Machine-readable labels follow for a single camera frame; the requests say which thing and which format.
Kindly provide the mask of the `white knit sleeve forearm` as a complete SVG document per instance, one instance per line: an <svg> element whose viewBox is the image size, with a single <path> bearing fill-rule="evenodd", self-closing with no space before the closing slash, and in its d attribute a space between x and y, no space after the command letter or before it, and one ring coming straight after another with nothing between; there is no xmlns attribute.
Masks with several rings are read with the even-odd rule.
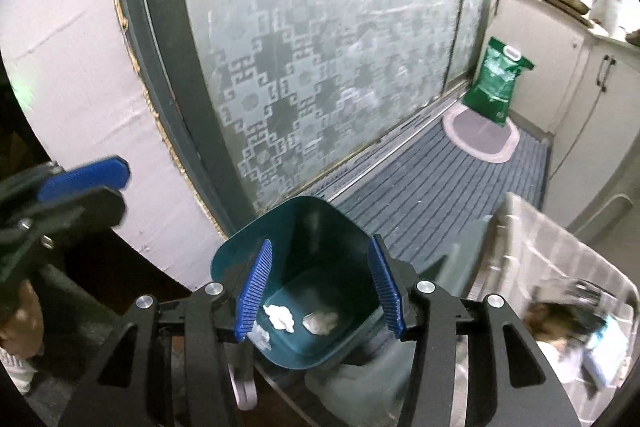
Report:
<svg viewBox="0 0 640 427"><path fill-rule="evenodd" d="M28 395L32 390L32 381L37 374L37 369L29 361L11 355L3 348L0 349L0 360L20 394Z"/></svg>

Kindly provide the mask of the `person's left hand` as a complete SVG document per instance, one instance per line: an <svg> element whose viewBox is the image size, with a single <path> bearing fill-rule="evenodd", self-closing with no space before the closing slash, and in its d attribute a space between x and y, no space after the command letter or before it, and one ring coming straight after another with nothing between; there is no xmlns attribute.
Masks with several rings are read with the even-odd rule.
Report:
<svg viewBox="0 0 640 427"><path fill-rule="evenodd" d="M43 316L40 302L30 280L18 291L17 310L1 324L1 347L10 355L29 359L43 345Z"/></svg>

